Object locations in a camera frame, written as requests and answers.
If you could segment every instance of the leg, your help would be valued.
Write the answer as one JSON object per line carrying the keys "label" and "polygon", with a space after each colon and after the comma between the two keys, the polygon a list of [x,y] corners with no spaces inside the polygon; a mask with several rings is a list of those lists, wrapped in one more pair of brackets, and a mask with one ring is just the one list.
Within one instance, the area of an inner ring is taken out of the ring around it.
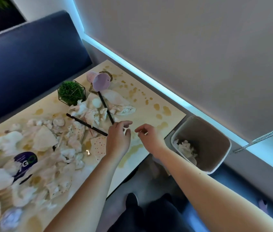
{"label": "leg", "polygon": [[149,204],[145,213],[147,231],[150,232],[193,232],[174,207],[169,194]]}
{"label": "leg", "polygon": [[108,232],[143,232],[144,214],[138,205],[136,196],[130,193],[126,200],[126,210],[117,221],[109,228]]}

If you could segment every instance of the polka dot paper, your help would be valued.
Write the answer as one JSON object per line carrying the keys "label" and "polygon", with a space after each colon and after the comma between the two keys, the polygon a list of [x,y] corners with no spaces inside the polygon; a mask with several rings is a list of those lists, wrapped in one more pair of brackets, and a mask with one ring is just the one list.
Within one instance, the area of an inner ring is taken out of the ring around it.
{"label": "polka dot paper", "polygon": [[93,154],[98,162],[102,159],[103,156],[106,154],[107,148],[107,137],[100,136],[90,140],[91,142],[91,149],[90,153]]}

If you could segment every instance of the gray trash can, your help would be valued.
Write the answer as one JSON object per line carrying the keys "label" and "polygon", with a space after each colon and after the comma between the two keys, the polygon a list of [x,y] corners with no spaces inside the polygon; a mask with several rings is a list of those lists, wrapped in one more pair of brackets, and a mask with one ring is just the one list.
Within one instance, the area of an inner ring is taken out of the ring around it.
{"label": "gray trash can", "polygon": [[197,167],[207,174],[213,173],[231,149],[231,141],[218,129],[198,116],[189,117],[171,136],[171,144],[177,153],[188,160],[174,144],[175,140],[187,140],[196,150]]}

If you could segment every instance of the table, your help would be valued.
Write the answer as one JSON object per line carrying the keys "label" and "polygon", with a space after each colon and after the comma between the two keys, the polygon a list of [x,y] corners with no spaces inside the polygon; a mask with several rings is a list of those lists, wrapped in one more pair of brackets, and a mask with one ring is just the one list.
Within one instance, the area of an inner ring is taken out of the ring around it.
{"label": "table", "polygon": [[[92,69],[92,71],[96,72],[103,70],[107,70],[113,75],[110,89],[119,92],[124,98],[131,102],[131,105],[136,107],[136,112],[129,116],[116,116],[120,120],[133,121],[133,124],[131,125],[132,131],[144,123],[149,123],[156,126],[165,137],[185,117],[185,113],[175,108],[169,102],[165,101],[110,61],[106,60]],[[90,83],[86,79],[86,73],[76,78],[76,81],[86,88],[86,94],[88,95]],[[62,116],[68,120],[65,116],[67,110],[68,106],[58,100],[57,91],[54,91],[1,123],[0,135],[3,135],[3,132],[9,129],[11,124],[26,122],[31,118],[54,118]],[[103,123],[102,127],[107,130],[110,125],[111,122],[107,119],[107,122]],[[83,150],[88,148],[88,140],[89,136],[87,132],[83,141]],[[130,148],[115,171],[108,195],[110,195],[123,182],[123,180],[142,162],[142,160],[146,158],[147,155],[148,152],[142,145],[137,134],[132,132]],[[73,183],[70,190],[53,200],[53,202],[57,204],[57,207],[51,211],[45,210],[36,212],[33,207],[28,205],[17,231],[25,232],[30,228],[31,231],[41,232],[46,228],[55,215],[57,215],[69,199],[72,198],[97,165],[97,160],[92,155],[85,156],[84,162],[85,167],[82,170],[76,171],[73,176]]]}

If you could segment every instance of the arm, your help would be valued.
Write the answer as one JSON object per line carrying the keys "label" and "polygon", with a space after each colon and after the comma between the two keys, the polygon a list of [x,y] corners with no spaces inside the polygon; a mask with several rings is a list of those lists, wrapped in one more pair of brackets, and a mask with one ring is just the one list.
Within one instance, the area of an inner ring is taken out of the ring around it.
{"label": "arm", "polygon": [[269,215],[168,149],[153,126],[145,124],[135,132],[166,166],[210,231],[273,231]]}
{"label": "arm", "polygon": [[131,121],[122,121],[109,128],[106,156],[48,225],[46,232],[96,231],[114,172],[130,145],[130,129],[123,133],[123,128],[130,124]]}

